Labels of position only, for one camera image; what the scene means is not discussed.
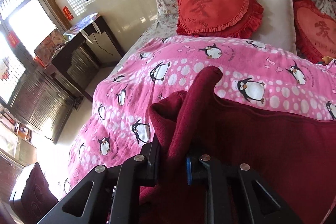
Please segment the dark red fleece garment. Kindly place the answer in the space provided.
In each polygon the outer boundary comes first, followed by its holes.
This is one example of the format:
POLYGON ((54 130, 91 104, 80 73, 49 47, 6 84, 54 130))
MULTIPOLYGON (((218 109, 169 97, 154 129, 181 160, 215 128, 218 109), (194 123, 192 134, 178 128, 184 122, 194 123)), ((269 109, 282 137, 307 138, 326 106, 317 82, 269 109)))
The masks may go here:
POLYGON ((335 223, 335 121, 258 109, 218 97, 222 73, 203 69, 188 91, 149 107, 162 175, 140 194, 141 223, 203 223, 204 194, 189 186, 186 155, 197 141, 230 166, 249 164, 304 223, 335 223))

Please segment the pink penguin print blanket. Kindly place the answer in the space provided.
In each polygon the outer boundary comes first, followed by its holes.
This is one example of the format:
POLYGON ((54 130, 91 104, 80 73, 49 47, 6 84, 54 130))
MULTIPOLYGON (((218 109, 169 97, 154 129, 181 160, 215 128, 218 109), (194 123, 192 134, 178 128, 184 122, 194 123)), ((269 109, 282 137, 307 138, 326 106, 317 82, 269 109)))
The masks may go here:
POLYGON ((215 66, 221 98, 267 110, 335 120, 335 63, 315 65, 268 42, 234 38, 153 38, 101 81, 92 115, 69 152, 63 192, 92 168, 114 166, 153 139, 148 107, 189 90, 197 74, 215 66))

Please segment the dark maroon floor cushion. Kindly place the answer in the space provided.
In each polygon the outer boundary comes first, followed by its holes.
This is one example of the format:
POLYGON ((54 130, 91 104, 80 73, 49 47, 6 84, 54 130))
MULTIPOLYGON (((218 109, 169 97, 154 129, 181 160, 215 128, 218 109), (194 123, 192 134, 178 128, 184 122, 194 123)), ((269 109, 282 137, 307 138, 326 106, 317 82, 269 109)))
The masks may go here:
POLYGON ((34 164, 26 180, 21 203, 24 223, 38 223, 58 203, 38 162, 34 164))

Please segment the dark wooden desk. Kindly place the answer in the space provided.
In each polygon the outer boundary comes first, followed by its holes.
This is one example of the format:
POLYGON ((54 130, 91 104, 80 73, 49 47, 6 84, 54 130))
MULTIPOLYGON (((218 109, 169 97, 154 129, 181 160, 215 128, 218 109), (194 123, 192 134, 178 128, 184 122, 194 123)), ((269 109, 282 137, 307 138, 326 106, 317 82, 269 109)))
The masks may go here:
POLYGON ((117 61, 104 63, 88 46, 91 36, 105 34, 117 53, 123 57, 125 51, 107 22, 99 13, 93 13, 72 26, 63 36, 66 42, 51 59, 47 71, 52 79, 68 93, 74 101, 83 97, 92 101, 86 88, 94 74, 104 67, 113 67, 117 61))

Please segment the white plain pillow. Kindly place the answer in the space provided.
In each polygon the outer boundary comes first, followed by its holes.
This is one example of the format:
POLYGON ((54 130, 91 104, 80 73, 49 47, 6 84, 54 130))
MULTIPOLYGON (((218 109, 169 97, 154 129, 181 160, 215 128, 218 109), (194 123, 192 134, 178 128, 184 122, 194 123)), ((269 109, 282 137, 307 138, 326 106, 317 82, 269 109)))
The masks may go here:
POLYGON ((296 54, 293 0, 257 0, 257 2, 262 5, 264 12, 261 25, 252 34, 251 39, 296 54))

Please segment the red heart cushion right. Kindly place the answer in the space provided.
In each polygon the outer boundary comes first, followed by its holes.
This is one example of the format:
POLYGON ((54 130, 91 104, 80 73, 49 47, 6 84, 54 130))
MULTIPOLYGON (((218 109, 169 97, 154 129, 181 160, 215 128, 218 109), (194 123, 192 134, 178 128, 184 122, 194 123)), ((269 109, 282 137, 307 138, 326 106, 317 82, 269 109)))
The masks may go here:
POLYGON ((314 64, 335 59, 335 19, 319 11, 312 0, 293 0, 293 15, 300 54, 314 64))

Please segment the red heart cushion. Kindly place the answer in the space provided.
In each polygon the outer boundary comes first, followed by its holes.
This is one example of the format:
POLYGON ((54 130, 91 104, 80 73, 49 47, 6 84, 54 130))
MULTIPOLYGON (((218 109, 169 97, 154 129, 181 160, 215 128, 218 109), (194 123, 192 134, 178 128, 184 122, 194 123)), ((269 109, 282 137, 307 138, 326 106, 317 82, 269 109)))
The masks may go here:
POLYGON ((177 34, 248 39, 261 26, 257 0, 177 0, 177 34))
POLYGON ((335 59, 335 19, 319 11, 312 0, 293 0, 293 15, 300 54, 314 64, 335 59))

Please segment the red heart cushion left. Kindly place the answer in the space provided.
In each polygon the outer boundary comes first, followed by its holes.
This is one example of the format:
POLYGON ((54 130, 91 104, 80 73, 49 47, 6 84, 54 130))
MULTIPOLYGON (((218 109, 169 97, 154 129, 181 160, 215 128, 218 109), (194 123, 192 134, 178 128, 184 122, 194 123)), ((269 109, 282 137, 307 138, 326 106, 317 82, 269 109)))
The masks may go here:
POLYGON ((257 0, 177 0, 177 34, 248 39, 261 26, 257 0))

